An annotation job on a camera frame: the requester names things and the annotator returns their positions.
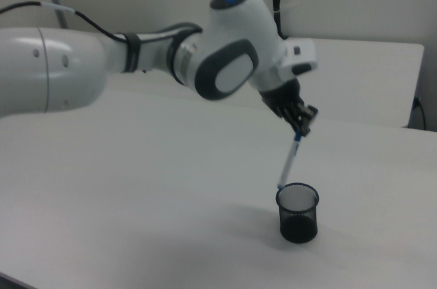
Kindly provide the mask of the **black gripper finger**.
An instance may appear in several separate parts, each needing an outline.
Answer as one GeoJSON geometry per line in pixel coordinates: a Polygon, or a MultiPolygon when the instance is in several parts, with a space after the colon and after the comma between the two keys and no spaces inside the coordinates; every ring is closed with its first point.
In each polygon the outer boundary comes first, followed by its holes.
{"type": "Polygon", "coordinates": [[[302,137],[304,136],[301,109],[291,107],[285,108],[285,120],[290,124],[295,133],[298,133],[302,137]]]}
{"type": "Polygon", "coordinates": [[[310,126],[318,114],[318,109],[311,105],[298,104],[298,131],[301,135],[308,135],[310,126]]]}

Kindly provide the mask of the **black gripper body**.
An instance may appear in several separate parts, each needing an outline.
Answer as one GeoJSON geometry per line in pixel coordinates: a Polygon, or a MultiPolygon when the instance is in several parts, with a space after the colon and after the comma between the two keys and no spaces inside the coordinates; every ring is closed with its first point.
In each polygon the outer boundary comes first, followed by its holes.
{"type": "Polygon", "coordinates": [[[286,122],[300,122],[307,116],[304,102],[300,97],[298,79],[292,79],[276,89],[260,92],[260,96],[273,113],[286,122]]]}

